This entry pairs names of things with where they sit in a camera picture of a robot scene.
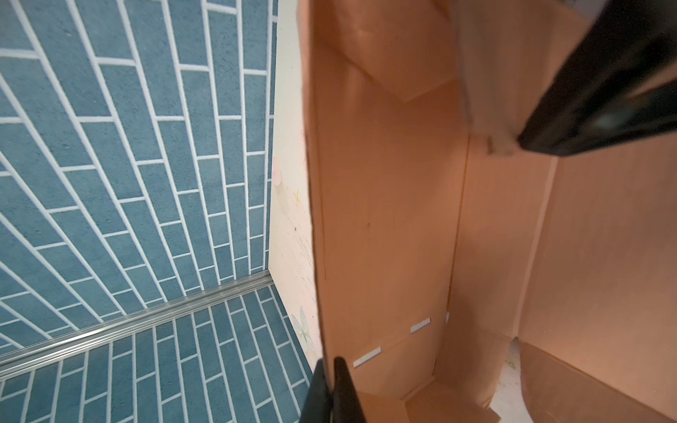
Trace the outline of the pink cardboard paper box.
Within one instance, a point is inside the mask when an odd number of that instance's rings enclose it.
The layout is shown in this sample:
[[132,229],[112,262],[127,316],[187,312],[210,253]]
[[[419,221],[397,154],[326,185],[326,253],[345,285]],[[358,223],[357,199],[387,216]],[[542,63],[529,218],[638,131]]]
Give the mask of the pink cardboard paper box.
[[606,3],[302,1],[326,382],[367,422],[676,419],[676,130],[518,137]]

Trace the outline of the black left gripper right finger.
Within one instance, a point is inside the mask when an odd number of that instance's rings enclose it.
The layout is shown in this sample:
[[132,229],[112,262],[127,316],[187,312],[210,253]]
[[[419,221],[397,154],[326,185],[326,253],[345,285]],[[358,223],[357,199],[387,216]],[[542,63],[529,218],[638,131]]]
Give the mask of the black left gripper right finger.
[[335,423],[366,423],[367,420],[346,360],[336,357],[333,366],[335,376],[333,421]]

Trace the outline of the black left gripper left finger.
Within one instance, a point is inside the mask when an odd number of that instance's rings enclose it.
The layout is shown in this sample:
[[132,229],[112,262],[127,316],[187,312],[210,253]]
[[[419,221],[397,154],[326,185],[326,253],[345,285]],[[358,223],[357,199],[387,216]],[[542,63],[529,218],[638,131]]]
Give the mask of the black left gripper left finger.
[[326,382],[324,360],[317,361],[306,400],[301,410],[300,423],[330,423],[333,398]]

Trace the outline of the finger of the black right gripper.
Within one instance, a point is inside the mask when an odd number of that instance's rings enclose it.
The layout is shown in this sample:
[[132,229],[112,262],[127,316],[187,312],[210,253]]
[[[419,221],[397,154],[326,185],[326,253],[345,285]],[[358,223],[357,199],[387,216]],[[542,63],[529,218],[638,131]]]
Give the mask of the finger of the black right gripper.
[[674,1],[609,1],[518,137],[568,157],[676,130],[676,82],[635,93],[676,62]]

